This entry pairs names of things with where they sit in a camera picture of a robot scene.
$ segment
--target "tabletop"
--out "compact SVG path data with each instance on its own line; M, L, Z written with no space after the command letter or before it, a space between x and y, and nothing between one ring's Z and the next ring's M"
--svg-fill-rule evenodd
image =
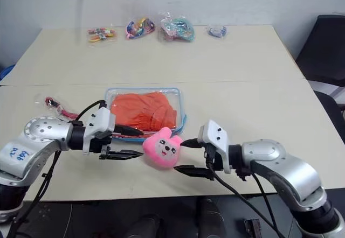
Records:
M52 115L44 97L53 96L75 112L104 97L107 88L117 84L48 85L0 87L0 147L16 137L32 118ZM260 138L279 141L287 152L310 163L320 174L325 188L345 187L343 162L345 146L304 79L253 80L174 84L126 84L123 87L176 87L183 94L187 122L183 139L195 138L208 119L219 123L230 142L241 144ZM112 150L134 149L139 144L113 142ZM46 164L43 172L50 166ZM201 149L182 148L178 165L205 165ZM258 193L252 178L241 181L236 174L220 176L240 193ZM42 183L38 177L27 192L32 200ZM267 192L273 187L263 181ZM43 200L103 200L123 198L172 197L228 194L216 181L188 177L175 170L157 170L145 156L128 160L98 160L97 154L81 151L61 154L51 185Z
M157 31L90 44L87 29L42 30L2 85L175 83L303 79L270 25L227 26L218 39L195 26L196 39L159 41Z

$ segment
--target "white wall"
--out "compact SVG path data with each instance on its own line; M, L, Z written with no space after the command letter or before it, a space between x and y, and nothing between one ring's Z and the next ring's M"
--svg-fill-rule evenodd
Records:
M345 0L0 0L0 64L16 62L41 28L126 25L171 11L194 24L273 24L296 56L319 14L345 12Z

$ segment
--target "orange cloth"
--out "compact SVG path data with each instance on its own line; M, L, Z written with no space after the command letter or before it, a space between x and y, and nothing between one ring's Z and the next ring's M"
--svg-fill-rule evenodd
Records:
M117 124L142 131L176 127L176 111L160 92L117 95L112 103L111 112L116 115Z

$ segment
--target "pink plush toy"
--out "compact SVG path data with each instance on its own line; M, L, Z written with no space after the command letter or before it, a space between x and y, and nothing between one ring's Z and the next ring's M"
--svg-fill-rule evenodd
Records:
M142 146L145 154L156 164L171 168L177 162L181 143L179 136L171 137L171 130L164 127L147 138Z

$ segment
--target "black wire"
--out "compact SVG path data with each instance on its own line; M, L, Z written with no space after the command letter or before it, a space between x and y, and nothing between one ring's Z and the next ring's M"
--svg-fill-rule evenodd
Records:
M90 110L92 107L96 106L97 104L101 104L101 103L105 103L106 101L105 100L99 100L99 101L96 101L92 104L90 104L88 107L86 107L79 115L77 118L75 118L76 121L78 121L82 115L87 112L88 110Z
M229 184L227 184L225 181L223 181L214 171L212 164L208 164L208 168L210 169L210 171L212 172L214 178L220 183L222 184L224 187L226 187L228 190L230 190L232 193L234 193L240 200L242 200L244 203L247 204L247 206L249 206L255 213L257 213L259 215L259 217L261 217L277 234L280 238L285 238L283 236L283 234L277 229L275 228L272 223L253 205L251 204L248 200L246 200L241 194L239 194L239 192L237 190L235 190L232 186L230 186Z
M260 189L260 192L261 192L261 194L264 197L264 200L265 200L268 212L270 213L270 216L271 216L271 219L272 219L273 226L278 230L277 222L275 221L275 218L274 218L274 215L273 215L273 211L272 211L272 208L271 208L271 204L268 201L268 198L267 198L267 195L266 195L266 193L264 191L264 188L262 187L261 182L258 179L258 177L255 175L255 173L252 173L252 176L253 176L254 180L257 182L257 184L259 186L259 189Z
M26 221L27 216L31 213L33 208L39 203L40 199L43 197L44 193L47 191L50 179L52 178L54 167L60 157L61 151L56 151L54 154L53 163L50 166L48 173L45 175L44 180L41 184L41 187L39 188L35 198L33 199L32 203L30 204L29 208L25 211L25 213L18 219L15 220L10 228L8 238L14 238L17 234L21 234L21 236L24 236L26 234L24 233L18 233L17 230L19 230L20 226Z
M72 237L73 238L75 238L76 236L75 236L75 234L74 234L74 227L73 227L73 214L72 214L72 216L71 216L71 222L70 222L70 231L71 231L71 233L72 233Z
M21 233L21 232L17 233L17 235L20 235L20 236L26 237L26 238L32 238L29 234L25 234L25 233Z

